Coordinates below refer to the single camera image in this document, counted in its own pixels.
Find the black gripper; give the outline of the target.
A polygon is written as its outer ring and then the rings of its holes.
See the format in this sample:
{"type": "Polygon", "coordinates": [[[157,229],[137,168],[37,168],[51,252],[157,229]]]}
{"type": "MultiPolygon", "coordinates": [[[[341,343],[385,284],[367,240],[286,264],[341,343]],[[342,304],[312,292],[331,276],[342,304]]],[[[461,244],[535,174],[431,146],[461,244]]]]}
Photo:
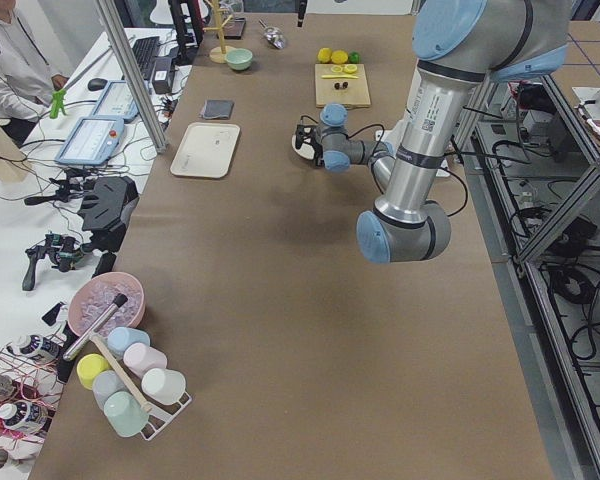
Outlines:
{"type": "MultiPolygon", "coordinates": [[[[296,1],[297,22],[296,25],[301,28],[306,15],[306,0],[296,1]]],[[[314,125],[297,124],[293,135],[293,147],[295,150],[301,150],[303,147],[314,148],[314,125]]]]}

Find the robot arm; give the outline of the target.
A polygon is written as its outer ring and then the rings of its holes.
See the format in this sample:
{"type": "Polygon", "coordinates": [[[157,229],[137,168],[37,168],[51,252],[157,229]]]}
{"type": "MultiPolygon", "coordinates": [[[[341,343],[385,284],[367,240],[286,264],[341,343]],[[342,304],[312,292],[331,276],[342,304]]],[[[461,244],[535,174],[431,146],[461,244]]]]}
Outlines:
{"type": "Polygon", "coordinates": [[[339,103],[326,105],[316,125],[297,127],[295,145],[309,145],[327,170],[366,165],[380,185],[381,196],[356,225],[367,260],[428,260],[445,250],[450,221],[428,194],[471,91],[486,79],[503,83],[557,70],[570,18],[568,1],[427,1],[412,36],[417,94],[396,146],[352,140],[339,103]]]}

